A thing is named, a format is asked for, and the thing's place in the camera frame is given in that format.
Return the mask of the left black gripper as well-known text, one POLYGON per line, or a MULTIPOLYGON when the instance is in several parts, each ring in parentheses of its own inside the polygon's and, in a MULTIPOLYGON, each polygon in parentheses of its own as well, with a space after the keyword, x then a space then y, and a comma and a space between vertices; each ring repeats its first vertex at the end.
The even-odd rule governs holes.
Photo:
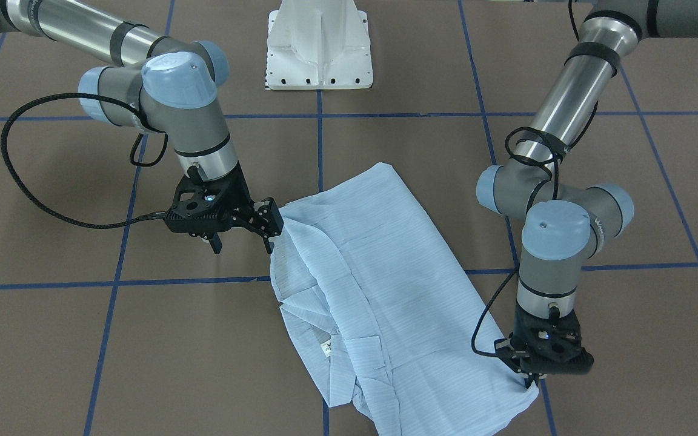
POLYGON ((592 354, 582 346, 576 312, 564 317, 554 310, 552 319, 529 314, 516 304, 513 332, 494 342, 495 353, 513 371, 525 375, 525 388, 539 386, 548 374, 587 374, 594 365, 592 354))

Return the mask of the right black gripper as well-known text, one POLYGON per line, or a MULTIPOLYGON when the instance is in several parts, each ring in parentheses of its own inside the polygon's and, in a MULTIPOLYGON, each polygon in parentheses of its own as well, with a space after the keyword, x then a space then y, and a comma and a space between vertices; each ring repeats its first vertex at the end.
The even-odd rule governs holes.
POLYGON ((260 236, 268 254, 273 253, 273 239, 280 236, 284 221, 272 197, 253 202, 241 165, 215 181, 205 181, 197 165, 188 169, 190 182, 200 188, 202 200, 187 221, 192 236, 206 235, 214 254, 222 251, 219 233, 240 227, 260 236))

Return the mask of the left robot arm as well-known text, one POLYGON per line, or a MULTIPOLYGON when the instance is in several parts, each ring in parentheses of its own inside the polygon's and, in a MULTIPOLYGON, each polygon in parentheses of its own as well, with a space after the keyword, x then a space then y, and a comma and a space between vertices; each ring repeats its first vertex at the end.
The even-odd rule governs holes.
POLYGON ((490 166, 476 183, 481 206, 501 221, 512 256, 507 333, 473 337, 531 388, 552 375, 584 375, 576 300, 598 285, 590 271, 640 274, 651 290, 665 273, 673 306, 698 303, 698 1, 488 3, 502 19, 531 24, 553 42, 535 53, 508 44, 510 59, 546 55, 549 91, 511 92, 507 111, 479 116, 490 166), (533 23, 535 18, 544 23, 533 23))

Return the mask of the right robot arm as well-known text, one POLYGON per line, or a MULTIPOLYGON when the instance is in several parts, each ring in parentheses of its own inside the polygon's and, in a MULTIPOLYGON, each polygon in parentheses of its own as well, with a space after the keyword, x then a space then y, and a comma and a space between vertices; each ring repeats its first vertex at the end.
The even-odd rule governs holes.
POLYGON ((78 90, 35 99, 11 114, 2 128, 0 150, 8 173, 28 200, 45 213, 74 226, 101 230, 102 224, 74 220, 50 209, 28 190, 8 151, 14 123, 31 108, 77 99, 95 121, 138 131, 128 160, 139 161, 147 134, 163 135, 183 176, 171 205, 163 211, 106 225, 125 227, 161 220, 175 234, 188 234, 221 253, 221 234, 243 228, 263 240, 268 253, 284 221, 271 197, 254 201, 225 121, 217 90, 229 64, 210 41, 182 42, 76 1, 0 1, 0 34, 20 32, 63 42, 105 62, 82 75, 78 90))

